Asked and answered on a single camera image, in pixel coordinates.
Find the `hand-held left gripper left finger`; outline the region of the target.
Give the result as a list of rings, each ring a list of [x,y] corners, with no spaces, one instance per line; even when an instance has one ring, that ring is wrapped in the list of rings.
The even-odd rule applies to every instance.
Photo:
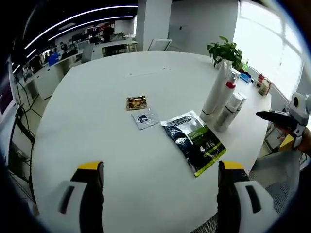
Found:
[[[103,166],[102,161],[79,165],[70,180],[45,197],[39,213],[48,232],[103,232]]]

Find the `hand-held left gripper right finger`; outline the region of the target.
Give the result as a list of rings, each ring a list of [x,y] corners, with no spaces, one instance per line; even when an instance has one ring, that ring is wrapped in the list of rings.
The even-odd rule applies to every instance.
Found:
[[[264,233],[278,219],[271,195],[232,161],[219,161],[217,211],[217,233]]]

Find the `person's right hand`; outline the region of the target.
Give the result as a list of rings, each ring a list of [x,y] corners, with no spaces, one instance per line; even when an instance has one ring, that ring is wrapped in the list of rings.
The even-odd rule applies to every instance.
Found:
[[[301,143],[297,146],[297,149],[308,156],[311,156],[311,132],[308,128],[304,129]]]

